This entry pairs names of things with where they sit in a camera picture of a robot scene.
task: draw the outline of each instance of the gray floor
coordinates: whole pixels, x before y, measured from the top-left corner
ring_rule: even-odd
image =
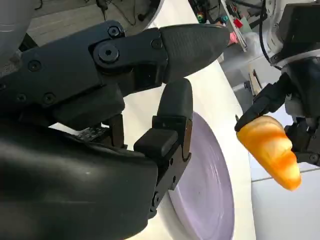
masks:
[[[112,3],[109,4],[109,8],[106,11],[107,19],[120,22],[129,35],[141,32],[148,25],[150,19],[152,18],[151,15],[143,22],[140,22],[137,18],[138,14],[147,11],[150,3],[149,0],[113,0],[112,2],[122,10],[132,25],[128,23],[128,21]],[[31,21],[28,33],[35,40],[35,42],[41,46],[96,24],[100,24],[103,21],[104,17],[101,10],[95,4],[90,4],[80,8],[36,17]]]
[[[45,15],[50,15],[58,12],[78,9],[81,7],[90,6],[96,3],[96,0],[34,0],[34,8],[39,8],[34,11],[33,17],[38,18]]]

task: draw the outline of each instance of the orange toy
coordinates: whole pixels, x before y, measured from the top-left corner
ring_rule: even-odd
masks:
[[[281,186],[290,191],[301,183],[292,142],[283,126],[270,116],[261,116],[236,133],[239,141]]]

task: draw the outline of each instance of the white tabletop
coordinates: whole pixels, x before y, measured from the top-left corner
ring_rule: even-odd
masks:
[[[160,6],[150,28],[197,23],[188,0],[164,0]],[[248,152],[238,142],[234,131],[235,115],[242,115],[241,107],[217,61],[187,78],[193,90],[193,109],[213,130],[229,170],[235,207],[233,239],[255,240]],[[152,116],[157,113],[162,91],[163,87],[160,87],[125,98],[123,120],[125,142],[129,145],[129,149],[151,127]],[[149,220],[145,230],[132,239],[189,239],[184,235],[183,226],[179,224],[177,216],[172,214],[174,212],[171,201],[166,195],[158,207],[158,214]]]

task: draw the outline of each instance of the purple plate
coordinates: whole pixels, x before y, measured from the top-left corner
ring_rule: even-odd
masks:
[[[178,185],[169,191],[176,214],[193,239],[231,240],[235,208],[228,168],[214,133],[195,112],[190,152]]]

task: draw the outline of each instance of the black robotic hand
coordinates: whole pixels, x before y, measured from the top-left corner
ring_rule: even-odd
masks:
[[[24,52],[21,69],[0,79],[0,239],[120,240],[143,230],[191,158],[183,77],[228,42],[218,26],[125,37],[107,21]],[[162,83],[152,128],[126,150],[123,98]],[[48,128],[57,122],[83,132]]]
[[[293,124],[285,133],[292,142],[297,162],[320,167],[320,35],[309,29],[320,21],[319,2],[292,3],[284,8],[276,34],[283,47],[271,59],[271,65],[281,68],[281,77],[268,84],[253,100],[253,105],[238,120],[235,131],[254,119],[275,112],[283,104]]]

